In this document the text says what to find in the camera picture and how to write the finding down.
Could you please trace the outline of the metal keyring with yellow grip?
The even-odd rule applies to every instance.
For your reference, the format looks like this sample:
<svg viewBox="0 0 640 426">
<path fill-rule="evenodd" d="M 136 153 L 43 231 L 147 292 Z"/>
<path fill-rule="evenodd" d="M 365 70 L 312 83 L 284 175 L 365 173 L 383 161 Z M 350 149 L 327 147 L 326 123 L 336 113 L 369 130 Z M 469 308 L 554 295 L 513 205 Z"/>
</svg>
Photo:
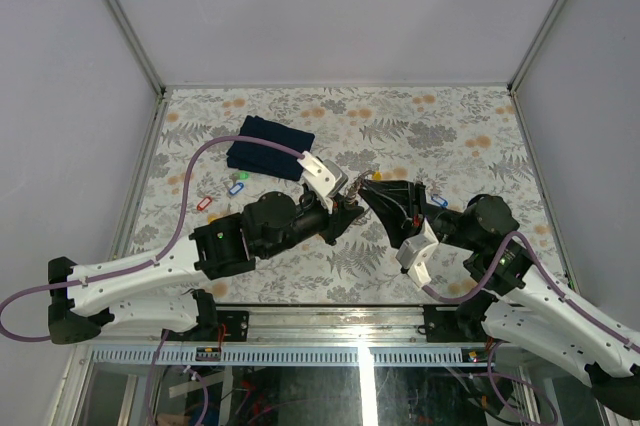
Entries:
<svg viewBox="0 0 640 426">
<path fill-rule="evenodd" d="M 379 171 L 366 170 L 360 173 L 356 177 L 356 179 L 352 182 L 352 184 L 347 188 L 346 194 L 345 194 L 345 202 L 347 204 L 356 203 L 359 191 L 366 180 L 381 180 L 381 179 L 382 179 L 382 174 Z"/>
</svg>

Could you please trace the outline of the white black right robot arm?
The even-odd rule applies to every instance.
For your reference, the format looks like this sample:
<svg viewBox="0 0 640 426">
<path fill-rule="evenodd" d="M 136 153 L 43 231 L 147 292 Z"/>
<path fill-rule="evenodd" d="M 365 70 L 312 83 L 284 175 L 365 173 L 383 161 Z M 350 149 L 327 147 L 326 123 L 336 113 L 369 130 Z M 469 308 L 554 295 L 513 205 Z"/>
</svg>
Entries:
<svg viewBox="0 0 640 426">
<path fill-rule="evenodd" d="M 563 369 L 619 416 L 639 418 L 639 334 L 553 277 L 499 196 L 473 197 L 462 212 L 437 205 L 421 183 L 365 180 L 359 196 L 382 222 L 404 274 L 440 304 L 456 306 L 467 340 L 484 336 L 519 346 Z M 466 250 L 475 281 L 445 297 L 430 284 L 437 247 Z"/>
</svg>

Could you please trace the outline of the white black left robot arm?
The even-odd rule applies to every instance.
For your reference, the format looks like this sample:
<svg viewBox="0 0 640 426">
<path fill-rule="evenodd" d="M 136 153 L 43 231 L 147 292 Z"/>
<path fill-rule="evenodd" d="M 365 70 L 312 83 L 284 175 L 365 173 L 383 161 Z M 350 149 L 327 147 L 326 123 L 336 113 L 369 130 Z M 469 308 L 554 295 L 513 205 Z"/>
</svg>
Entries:
<svg viewBox="0 0 640 426">
<path fill-rule="evenodd" d="M 203 283 L 251 272 L 258 260 L 315 235 L 334 245 L 363 213 L 342 195 L 323 204 L 309 189 L 297 200 L 272 191 L 163 249 L 93 265 L 53 259 L 50 340 L 68 345 L 109 334 L 214 341 L 219 317 Z"/>
</svg>

